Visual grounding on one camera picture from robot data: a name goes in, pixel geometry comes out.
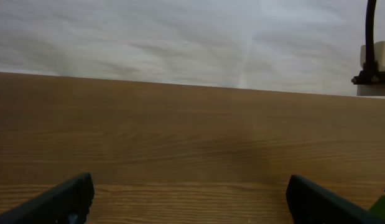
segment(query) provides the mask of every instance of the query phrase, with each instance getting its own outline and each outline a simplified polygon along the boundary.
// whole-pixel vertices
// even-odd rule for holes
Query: black cord
[[[374,39],[373,39],[373,30],[374,30],[374,11],[376,9],[376,0],[368,0],[368,5],[366,6],[366,22],[365,22],[365,45],[366,45],[366,55],[365,62],[367,65],[375,64],[374,61]]]

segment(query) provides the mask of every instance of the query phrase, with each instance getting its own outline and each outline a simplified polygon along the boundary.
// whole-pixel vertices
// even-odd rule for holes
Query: brown wooden surface
[[[368,208],[385,100],[0,73],[0,213],[80,172],[89,223],[291,223],[292,174]]]

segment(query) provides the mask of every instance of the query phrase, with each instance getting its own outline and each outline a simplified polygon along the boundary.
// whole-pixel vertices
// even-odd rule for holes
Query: green object
[[[380,197],[379,200],[372,205],[369,212],[385,220],[385,195]]]

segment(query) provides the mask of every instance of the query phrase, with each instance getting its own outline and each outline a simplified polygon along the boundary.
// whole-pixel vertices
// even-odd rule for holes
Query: white sheet
[[[0,0],[0,72],[356,95],[365,10],[366,0]],[[376,28],[385,40],[385,1]]]

